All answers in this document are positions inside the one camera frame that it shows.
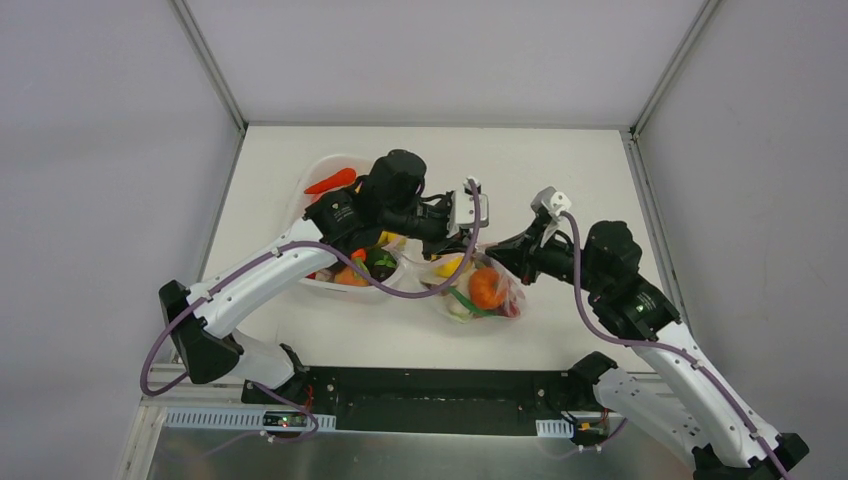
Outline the clear pink-dotted zip bag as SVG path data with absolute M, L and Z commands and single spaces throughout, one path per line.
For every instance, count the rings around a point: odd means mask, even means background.
M 436 255 L 430 260 L 404 254 L 408 276 L 420 290 L 433 290 L 456 273 L 464 254 Z M 477 250 L 445 290 L 426 299 L 442 316 L 461 324 L 483 320 L 517 320 L 527 312 L 520 283 L 497 261 Z

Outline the yellow bell pepper toy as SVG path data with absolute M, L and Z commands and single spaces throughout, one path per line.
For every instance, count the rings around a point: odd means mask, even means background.
M 447 279 L 459 271 L 459 276 L 462 277 L 469 271 L 473 271 L 475 267 L 474 262 L 470 260 L 463 268 L 461 268 L 464 258 L 465 256 L 463 254 L 445 255 L 440 257 L 435 262 L 432 272 L 437 277 Z

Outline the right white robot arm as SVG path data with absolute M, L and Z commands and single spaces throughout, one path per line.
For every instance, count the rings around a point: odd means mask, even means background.
M 599 221 L 585 239 L 557 231 L 544 239 L 540 222 L 486 247 L 525 285 L 547 275 L 573 287 L 589 330 L 629 347 L 662 378 L 675 402 L 639 393 L 608 358 L 581 360 L 590 372 L 571 378 L 569 400 L 583 410 L 599 403 L 623 414 L 673 451 L 696 479 L 786 479 L 810 452 L 797 433 L 777 431 L 723 379 L 678 310 L 639 272 L 642 249 L 623 221 Z

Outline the red cherry bunch green stem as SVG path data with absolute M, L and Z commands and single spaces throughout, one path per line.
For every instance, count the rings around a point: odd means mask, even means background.
M 517 319 L 525 308 L 526 296 L 517 285 L 511 285 L 501 306 L 501 313 L 506 318 Z

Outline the orange pumpkin toy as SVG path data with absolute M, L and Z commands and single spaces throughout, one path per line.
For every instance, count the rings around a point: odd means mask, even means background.
M 468 290 L 472 301 L 483 309 L 501 307 L 507 295 L 507 289 L 501 285 L 501 275 L 493 267 L 475 270 L 469 278 Z

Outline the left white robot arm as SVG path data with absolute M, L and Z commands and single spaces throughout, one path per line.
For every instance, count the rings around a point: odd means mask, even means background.
M 241 333 L 240 324 L 309 275 L 339 262 L 354 267 L 353 253 L 383 233 L 417 239 L 429 253 L 464 248 L 469 262 L 487 214 L 481 185 L 469 177 L 456 190 L 426 197 L 426 172 L 418 155 L 391 150 L 367 174 L 321 194 L 253 257 L 191 286 L 166 283 L 159 290 L 165 330 L 156 342 L 173 342 L 194 384 L 232 375 L 264 385 L 281 404 L 297 402 L 305 378 L 294 354 Z

